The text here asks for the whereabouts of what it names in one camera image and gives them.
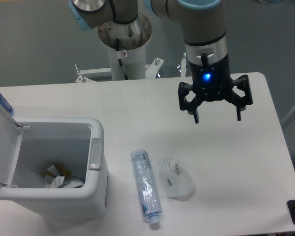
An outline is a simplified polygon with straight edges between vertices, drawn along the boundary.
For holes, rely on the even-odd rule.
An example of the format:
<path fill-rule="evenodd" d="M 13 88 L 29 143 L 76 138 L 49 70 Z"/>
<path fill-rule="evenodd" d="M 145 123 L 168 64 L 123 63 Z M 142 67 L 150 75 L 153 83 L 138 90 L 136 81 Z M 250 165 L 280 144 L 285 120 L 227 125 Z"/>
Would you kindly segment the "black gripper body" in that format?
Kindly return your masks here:
<path fill-rule="evenodd" d="M 226 99 L 232 94 L 229 56 L 209 63 L 209 54 L 200 56 L 200 64 L 190 63 L 193 91 L 201 101 L 211 102 Z"/>

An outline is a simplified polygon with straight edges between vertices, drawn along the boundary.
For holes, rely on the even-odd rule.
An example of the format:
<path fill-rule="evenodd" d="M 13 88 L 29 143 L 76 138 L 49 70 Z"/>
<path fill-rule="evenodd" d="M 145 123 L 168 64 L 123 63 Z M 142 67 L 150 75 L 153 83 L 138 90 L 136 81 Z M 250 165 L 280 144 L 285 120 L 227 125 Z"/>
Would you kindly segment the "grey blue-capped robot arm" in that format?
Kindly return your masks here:
<path fill-rule="evenodd" d="M 155 15 L 178 23 L 192 84 L 178 86 L 179 107 L 198 120 L 203 102 L 221 101 L 235 105 L 240 114 L 253 103 L 247 75 L 230 76 L 223 4 L 220 0 L 147 0 Z M 146 45 L 152 33 L 149 19 L 139 13 L 135 0 L 71 0 L 68 6 L 84 30 L 98 35 L 112 51 L 111 69 L 121 80 L 133 79 L 130 70 L 143 72 L 145 64 L 130 56 Z"/>

